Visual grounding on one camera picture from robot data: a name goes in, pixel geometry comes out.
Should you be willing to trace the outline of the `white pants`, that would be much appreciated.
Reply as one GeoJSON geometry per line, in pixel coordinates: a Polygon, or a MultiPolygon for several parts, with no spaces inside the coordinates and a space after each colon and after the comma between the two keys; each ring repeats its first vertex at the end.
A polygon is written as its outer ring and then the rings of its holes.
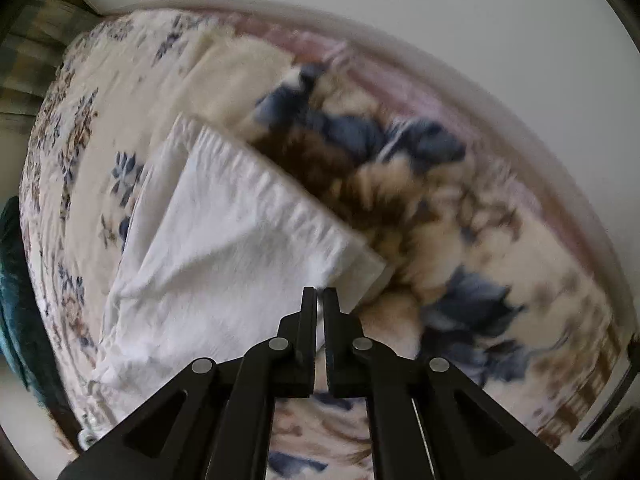
{"type": "Polygon", "coordinates": [[[146,167],[103,309],[88,422],[106,434],[198,358],[272,337],[305,287],[350,311],[390,268],[246,143],[180,116],[146,167]]]}

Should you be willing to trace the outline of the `teal folded quilt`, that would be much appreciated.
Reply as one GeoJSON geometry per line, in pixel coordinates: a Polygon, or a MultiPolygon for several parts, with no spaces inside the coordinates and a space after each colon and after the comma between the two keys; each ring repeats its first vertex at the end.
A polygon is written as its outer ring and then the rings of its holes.
{"type": "Polygon", "coordinates": [[[74,448],[80,426],[32,289],[16,196],[6,201],[1,213],[1,354],[74,448]]]}

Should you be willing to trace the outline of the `white headboard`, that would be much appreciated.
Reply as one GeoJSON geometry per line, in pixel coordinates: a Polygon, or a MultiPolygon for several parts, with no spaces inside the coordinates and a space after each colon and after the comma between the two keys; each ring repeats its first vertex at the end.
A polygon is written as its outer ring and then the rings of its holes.
{"type": "Polygon", "coordinates": [[[606,0],[85,0],[104,14],[220,6],[296,21],[416,70],[493,124],[639,316],[639,52],[606,0]]]}

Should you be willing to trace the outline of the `green striped curtain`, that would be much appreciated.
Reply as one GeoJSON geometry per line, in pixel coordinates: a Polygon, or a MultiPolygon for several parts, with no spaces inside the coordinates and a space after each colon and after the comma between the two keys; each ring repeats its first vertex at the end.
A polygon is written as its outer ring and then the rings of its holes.
{"type": "Polygon", "coordinates": [[[67,0],[29,0],[1,43],[1,132],[29,133],[64,51],[100,18],[67,0]]]}

